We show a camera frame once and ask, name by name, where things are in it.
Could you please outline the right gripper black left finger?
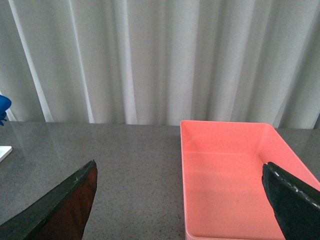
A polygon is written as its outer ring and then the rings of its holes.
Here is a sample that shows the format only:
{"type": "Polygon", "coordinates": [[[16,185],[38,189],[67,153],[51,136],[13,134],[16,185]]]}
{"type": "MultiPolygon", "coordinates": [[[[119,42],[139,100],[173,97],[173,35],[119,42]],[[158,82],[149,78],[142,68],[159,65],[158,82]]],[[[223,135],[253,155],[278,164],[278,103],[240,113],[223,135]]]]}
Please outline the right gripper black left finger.
{"type": "Polygon", "coordinates": [[[97,191],[90,160],[28,208],[0,226],[2,240],[81,240],[97,191]]]}

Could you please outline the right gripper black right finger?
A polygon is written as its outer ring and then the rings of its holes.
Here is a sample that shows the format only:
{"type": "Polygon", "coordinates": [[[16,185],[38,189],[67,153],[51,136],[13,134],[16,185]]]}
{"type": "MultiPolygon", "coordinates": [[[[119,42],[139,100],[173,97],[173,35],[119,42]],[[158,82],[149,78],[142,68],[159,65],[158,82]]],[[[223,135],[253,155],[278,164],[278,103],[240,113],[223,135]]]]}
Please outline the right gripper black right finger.
{"type": "Polygon", "coordinates": [[[320,191],[273,162],[262,167],[262,185],[286,240],[320,238],[320,191]]]}

